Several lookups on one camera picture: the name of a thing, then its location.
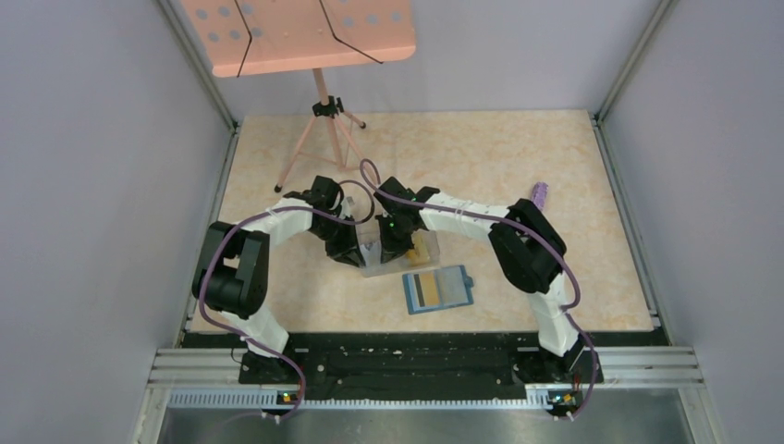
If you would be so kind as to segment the gold credit card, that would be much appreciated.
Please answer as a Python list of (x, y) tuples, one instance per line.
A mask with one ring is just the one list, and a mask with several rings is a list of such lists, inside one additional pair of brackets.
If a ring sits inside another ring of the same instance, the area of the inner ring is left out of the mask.
[(422, 239), (415, 240), (413, 247), (407, 251), (407, 258), (412, 267), (429, 265), (432, 262), (432, 256), (427, 242)]
[(419, 309), (430, 309), (441, 305), (437, 279), (434, 272), (415, 274), (412, 277), (414, 299)]

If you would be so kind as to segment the clear plastic box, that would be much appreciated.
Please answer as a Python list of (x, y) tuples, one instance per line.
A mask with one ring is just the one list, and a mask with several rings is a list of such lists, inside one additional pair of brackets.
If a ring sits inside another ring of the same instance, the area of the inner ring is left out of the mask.
[(365, 266), (360, 268), (365, 278), (410, 272), (439, 264), (440, 247), (434, 232), (419, 230), (411, 237), (412, 247), (404, 253), (384, 250), (378, 229), (360, 231), (358, 234)]

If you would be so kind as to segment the blue card holder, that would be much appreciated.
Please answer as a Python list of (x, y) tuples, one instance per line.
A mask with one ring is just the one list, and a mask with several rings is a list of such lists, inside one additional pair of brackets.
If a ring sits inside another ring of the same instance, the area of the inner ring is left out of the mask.
[[(441, 305), (430, 309), (419, 309), (414, 299), (412, 277), (415, 274), (434, 272), (441, 299)], [(405, 294), (408, 313), (418, 315), (435, 311), (442, 311), (474, 304), (472, 289), (473, 278), (467, 273), (464, 265), (451, 265), (447, 267), (426, 271), (406, 273), (402, 275), (402, 285)]]

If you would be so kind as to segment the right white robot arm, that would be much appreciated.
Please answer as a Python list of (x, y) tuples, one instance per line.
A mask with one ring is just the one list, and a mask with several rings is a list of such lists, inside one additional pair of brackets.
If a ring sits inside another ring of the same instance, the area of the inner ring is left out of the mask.
[(563, 309), (568, 302), (566, 244), (534, 202), (481, 204), (433, 187), (414, 192), (394, 177), (377, 188), (374, 197), (392, 217), (398, 237), (423, 229), (489, 244), (504, 277), (528, 296), (539, 344), (546, 350), (542, 356), (545, 374), (566, 381), (579, 370), (580, 359), (572, 349), (578, 332)]

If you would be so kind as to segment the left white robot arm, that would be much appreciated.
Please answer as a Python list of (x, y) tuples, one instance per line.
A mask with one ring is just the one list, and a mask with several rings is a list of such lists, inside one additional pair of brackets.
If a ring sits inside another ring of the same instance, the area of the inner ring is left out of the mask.
[(236, 224), (216, 221), (206, 231), (191, 287), (200, 315), (261, 355), (262, 371), (275, 382), (293, 377), (297, 359), (285, 350), (288, 332), (264, 303), (270, 253), (289, 238), (310, 232), (324, 242), (330, 259), (364, 267), (359, 223), (344, 199), (340, 183), (318, 176), (310, 189), (285, 194), (259, 215)]

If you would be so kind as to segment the purple glitter cylinder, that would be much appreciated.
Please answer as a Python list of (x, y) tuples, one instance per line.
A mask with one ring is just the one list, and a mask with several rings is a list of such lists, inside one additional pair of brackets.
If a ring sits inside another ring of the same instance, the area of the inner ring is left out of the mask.
[(533, 185), (530, 200), (540, 211), (545, 207), (547, 192), (548, 185), (545, 182), (539, 181)]

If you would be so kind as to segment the pink music stand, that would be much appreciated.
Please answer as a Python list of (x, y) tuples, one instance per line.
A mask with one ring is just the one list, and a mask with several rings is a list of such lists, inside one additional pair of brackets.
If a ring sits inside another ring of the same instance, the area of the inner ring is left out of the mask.
[(328, 163), (347, 170), (352, 155), (364, 157), (352, 132), (367, 124), (328, 91), (325, 69), (384, 65), (416, 51), (409, 1), (191, 0), (181, 6), (217, 78), (312, 73), (318, 100), (276, 181), (276, 192), (306, 155), (303, 145), (318, 122), (324, 122), (332, 146)]

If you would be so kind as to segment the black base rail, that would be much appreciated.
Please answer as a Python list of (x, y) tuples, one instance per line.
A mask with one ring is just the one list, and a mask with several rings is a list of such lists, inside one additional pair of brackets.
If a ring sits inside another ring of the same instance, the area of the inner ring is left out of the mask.
[(186, 334), (187, 350), (221, 349), (228, 372), (218, 381), (295, 385), (308, 401), (521, 400), (528, 384), (586, 388), (591, 356), (558, 358), (533, 332), (303, 333), (290, 335), (280, 359), (251, 352), (235, 334)]

